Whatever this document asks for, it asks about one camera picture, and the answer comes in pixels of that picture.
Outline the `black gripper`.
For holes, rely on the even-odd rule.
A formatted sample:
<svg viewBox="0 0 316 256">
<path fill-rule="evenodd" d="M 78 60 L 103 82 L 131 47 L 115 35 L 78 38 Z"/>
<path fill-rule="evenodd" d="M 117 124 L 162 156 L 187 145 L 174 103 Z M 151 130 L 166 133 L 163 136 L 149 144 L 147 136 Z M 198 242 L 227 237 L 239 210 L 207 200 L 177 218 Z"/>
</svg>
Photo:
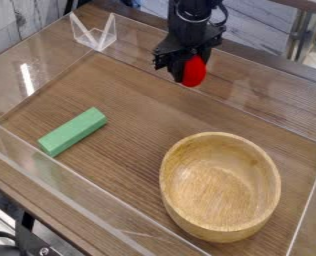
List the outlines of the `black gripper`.
<svg viewBox="0 0 316 256">
<path fill-rule="evenodd" d="M 203 38 L 193 45 L 183 43 L 173 32 L 159 42 L 153 50 L 153 63 L 155 69 L 167 68 L 174 81 L 182 82 L 185 64 L 190 57 L 198 55 L 207 63 L 211 49 L 221 45 L 222 34 L 226 31 L 226 26 L 209 25 L 206 27 Z"/>
</svg>

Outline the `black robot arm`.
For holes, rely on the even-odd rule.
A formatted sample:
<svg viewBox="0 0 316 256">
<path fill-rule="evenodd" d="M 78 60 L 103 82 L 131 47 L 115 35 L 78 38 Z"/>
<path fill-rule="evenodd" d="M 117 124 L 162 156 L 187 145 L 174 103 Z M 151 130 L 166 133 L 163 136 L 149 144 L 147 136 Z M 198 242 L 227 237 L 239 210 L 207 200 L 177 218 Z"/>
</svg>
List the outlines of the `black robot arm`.
<svg viewBox="0 0 316 256">
<path fill-rule="evenodd" d="M 227 18 L 223 0 L 169 0 L 167 35 L 153 51 L 153 63 L 186 87 L 197 87 L 206 77 L 206 64 L 211 50 L 222 44 Z"/>
</svg>

